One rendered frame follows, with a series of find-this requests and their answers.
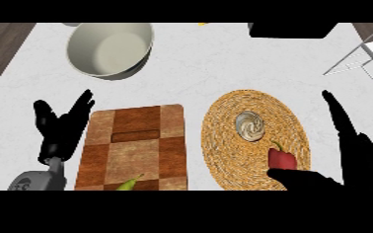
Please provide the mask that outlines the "pale grey pot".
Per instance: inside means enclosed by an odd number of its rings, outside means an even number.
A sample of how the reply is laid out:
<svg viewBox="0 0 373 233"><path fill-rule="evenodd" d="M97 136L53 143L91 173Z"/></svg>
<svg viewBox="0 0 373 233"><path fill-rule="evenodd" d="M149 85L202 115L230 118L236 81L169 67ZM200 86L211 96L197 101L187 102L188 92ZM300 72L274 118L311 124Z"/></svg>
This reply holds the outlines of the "pale grey pot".
<svg viewBox="0 0 373 233"><path fill-rule="evenodd" d="M97 79L125 79L143 69L153 42L150 23L81 23L66 43L69 65Z"/></svg>

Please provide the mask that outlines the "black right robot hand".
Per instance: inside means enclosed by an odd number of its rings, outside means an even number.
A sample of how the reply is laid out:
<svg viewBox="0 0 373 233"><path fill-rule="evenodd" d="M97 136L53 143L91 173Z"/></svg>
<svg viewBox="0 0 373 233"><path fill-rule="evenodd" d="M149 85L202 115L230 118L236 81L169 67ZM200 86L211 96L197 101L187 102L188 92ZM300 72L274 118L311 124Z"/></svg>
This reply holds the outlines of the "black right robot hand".
<svg viewBox="0 0 373 233"><path fill-rule="evenodd" d="M339 138L340 184L314 171L268 169L267 176L278 181L290 192L373 192L373 140L357 132L345 109L331 93L321 91Z"/></svg>

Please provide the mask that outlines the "round woven straw placemat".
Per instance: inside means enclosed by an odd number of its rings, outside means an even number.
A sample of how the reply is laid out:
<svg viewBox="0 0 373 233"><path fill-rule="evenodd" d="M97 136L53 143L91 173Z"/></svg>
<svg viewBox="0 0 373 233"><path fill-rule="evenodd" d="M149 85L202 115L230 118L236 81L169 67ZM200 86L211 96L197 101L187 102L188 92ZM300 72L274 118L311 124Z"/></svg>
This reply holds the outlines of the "round woven straw placemat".
<svg viewBox="0 0 373 233"><path fill-rule="evenodd" d="M264 136L246 141L236 130L236 118L253 112L264 121ZM267 176L268 150L292 153L298 169L311 168L311 150L303 127L287 106L268 94L236 90L211 105L200 128L200 147L209 174L230 191L283 191L284 186Z"/></svg>

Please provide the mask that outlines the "checkered wooden cutting board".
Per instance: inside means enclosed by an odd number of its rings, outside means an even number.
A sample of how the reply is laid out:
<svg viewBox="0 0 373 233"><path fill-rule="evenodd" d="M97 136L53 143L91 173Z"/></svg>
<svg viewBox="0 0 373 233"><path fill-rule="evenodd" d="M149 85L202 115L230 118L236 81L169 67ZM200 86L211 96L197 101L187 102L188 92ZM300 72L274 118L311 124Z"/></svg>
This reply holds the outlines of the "checkered wooden cutting board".
<svg viewBox="0 0 373 233"><path fill-rule="evenodd" d="M187 189L184 108L162 105L91 114L73 188L110 191Z"/></svg>

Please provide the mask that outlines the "white frosted cupcake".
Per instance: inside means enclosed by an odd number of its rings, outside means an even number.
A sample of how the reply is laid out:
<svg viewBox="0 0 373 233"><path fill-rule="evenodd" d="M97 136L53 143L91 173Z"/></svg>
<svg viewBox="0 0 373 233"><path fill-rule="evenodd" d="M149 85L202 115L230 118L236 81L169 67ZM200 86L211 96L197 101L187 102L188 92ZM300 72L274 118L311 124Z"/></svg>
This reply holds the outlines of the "white frosted cupcake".
<svg viewBox="0 0 373 233"><path fill-rule="evenodd" d="M250 111L244 111L236 117L236 131L240 137L249 141L258 141L265 133L265 124L259 115Z"/></svg>

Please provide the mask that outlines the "black appliance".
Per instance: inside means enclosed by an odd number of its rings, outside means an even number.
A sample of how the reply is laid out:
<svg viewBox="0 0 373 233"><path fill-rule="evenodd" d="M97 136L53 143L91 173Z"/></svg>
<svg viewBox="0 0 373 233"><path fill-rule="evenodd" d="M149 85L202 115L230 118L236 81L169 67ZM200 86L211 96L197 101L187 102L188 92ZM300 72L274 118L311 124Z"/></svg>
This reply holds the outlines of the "black appliance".
<svg viewBox="0 0 373 233"><path fill-rule="evenodd" d="M323 39L336 23L249 23L249 36L265 39Z"/></svg>

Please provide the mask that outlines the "red bell pepper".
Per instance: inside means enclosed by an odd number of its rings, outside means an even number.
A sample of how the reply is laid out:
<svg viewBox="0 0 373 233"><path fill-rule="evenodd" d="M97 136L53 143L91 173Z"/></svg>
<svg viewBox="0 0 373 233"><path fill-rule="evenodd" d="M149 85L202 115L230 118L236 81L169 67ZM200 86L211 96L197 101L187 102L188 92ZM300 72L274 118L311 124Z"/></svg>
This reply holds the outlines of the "red bell pepper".
<svg viewBox="0 0 373 233"><path fill-rule="evenodd" d="M271 169L296 170L298 160L290 152L283 150L283 146L278 142L274 142L278 148L268 150L268 167Z"/></svg>

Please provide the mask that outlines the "green pear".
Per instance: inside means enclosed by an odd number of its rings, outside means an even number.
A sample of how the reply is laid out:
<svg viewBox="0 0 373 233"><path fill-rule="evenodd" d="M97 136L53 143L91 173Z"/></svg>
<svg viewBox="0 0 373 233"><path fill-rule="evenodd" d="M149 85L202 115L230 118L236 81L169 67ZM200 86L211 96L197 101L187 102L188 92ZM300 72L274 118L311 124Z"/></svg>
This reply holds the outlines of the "green pear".
<svg viewBox="0 0 373 233"><path fill-rule="evenodd" d="M134 189L134 186L137 184L138 179L143 177L143 174L140 174L135 178L129 179L118 188L118 191L131 191Z"/></svg>

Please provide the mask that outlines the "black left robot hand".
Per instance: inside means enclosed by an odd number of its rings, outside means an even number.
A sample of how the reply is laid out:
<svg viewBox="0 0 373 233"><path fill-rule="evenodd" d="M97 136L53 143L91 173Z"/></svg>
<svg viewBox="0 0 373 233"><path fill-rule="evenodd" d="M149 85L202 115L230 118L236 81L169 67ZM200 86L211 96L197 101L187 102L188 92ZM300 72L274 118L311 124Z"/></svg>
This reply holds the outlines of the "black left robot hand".
<svg viewBox="0 0 373 233"><path fill-rule="evenodd" d="M35 126L44 138L38 161L44 165L50 164L54 157L65 162L73 154L94 105L91 97L91 91L85 90L62 116L56 116L45 101L34 102Z"/></svg>

